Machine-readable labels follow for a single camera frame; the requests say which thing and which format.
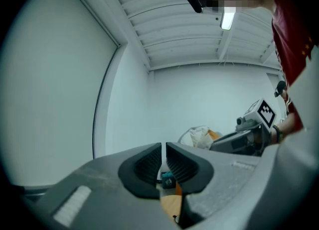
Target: red shirt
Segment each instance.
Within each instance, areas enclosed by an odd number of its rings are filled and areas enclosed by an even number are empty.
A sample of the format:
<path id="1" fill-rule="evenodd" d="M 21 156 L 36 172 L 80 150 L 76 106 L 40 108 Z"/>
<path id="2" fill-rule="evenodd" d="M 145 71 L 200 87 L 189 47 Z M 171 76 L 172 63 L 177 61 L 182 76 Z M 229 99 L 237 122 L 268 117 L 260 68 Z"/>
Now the red shirt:
<path id="1" fill-rule="evenodd" d="M 291 0 L 275 0 L 272 29 L 278 59 L 283 67 L 289 87 L 306 66 L 317 42 L 310 36 L 303 16 Z M 296 114 L 295 131 L 303 128 L 294 105 L 288 99 L 287 112 Z"/>

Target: white ceiling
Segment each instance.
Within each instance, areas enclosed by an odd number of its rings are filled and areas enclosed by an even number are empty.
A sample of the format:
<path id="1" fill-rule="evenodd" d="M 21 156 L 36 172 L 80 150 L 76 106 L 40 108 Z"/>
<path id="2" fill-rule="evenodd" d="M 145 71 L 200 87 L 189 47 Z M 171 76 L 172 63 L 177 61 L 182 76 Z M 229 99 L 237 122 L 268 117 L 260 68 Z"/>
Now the white ceiling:
<path id="1" fill-rule="evenodd" d="M 220 13 L 197 14 L 187 0 L 118 1 L 151 70 L 225 61 L 280 69 L 272 41 L 272 16 L 263 8 L 237 13 L 232 29 L 224 31 Z"/>

